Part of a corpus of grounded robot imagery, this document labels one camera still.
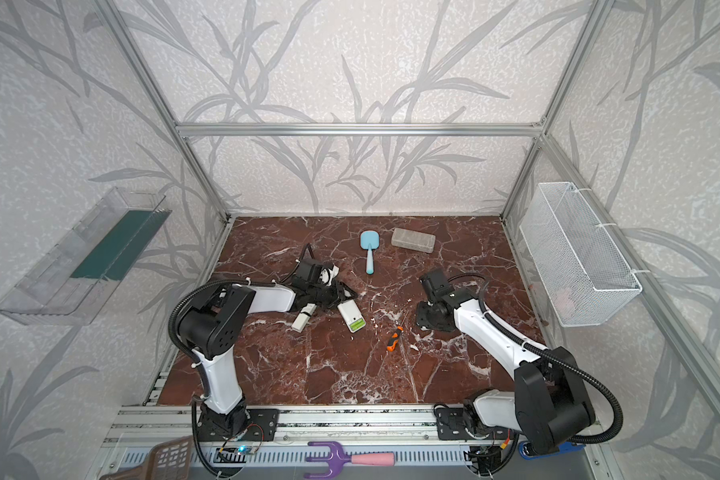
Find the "white remote control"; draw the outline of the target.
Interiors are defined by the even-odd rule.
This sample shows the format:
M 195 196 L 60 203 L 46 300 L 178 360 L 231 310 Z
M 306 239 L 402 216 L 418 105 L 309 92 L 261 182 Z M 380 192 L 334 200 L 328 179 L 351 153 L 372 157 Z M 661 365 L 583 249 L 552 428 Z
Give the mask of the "white remote control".
M 339 303 L 337 308 L 351 333 L 355 333 L 366 326 L 365 318 L 354 299 Z

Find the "orange black small screwdriver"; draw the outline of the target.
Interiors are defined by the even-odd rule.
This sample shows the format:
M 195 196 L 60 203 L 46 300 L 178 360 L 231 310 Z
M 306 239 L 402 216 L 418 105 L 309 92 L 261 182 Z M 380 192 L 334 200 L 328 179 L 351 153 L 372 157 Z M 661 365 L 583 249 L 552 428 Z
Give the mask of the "orange black small screwdriver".
M 393 352 L 397 348 L 403 332 L 404 329 L 402 326 L 395 327 L 386 344 L 386 350 L 388 352 Z

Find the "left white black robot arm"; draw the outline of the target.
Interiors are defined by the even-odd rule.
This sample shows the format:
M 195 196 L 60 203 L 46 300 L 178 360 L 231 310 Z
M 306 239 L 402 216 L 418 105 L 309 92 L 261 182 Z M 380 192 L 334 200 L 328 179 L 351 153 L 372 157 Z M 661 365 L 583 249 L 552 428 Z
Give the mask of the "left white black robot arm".
M 228 416 L 244 407 L 233 347 L 247 317 L 267 312 L 303 317 L 313 308 L 335 309 L 355 300 L 357 293 L 338 279 L 338 273 L 330 262 L 307 259 L 284 283 L 215 280 L 178 302 L 169 316 L 168 335 L 198 370 L 206 409 Z

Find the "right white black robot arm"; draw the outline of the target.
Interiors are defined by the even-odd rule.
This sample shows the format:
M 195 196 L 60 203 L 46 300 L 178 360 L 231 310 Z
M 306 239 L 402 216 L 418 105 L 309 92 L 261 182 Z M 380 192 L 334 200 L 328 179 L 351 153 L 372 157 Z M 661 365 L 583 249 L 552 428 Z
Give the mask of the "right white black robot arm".
M 457 288 L 440 269 L 419 278 L 427 299 L 417 304 L 422 329 L 459 331 L 486 350 L 511 375 L 511 393 L 490 390 L 465 402 L 472 428 L 505 427 L 522 433 L 536 454 L 555 451 L 595 419 L 575 359 L 562 347 L 549 350 L 487 307 L 484 296 Z

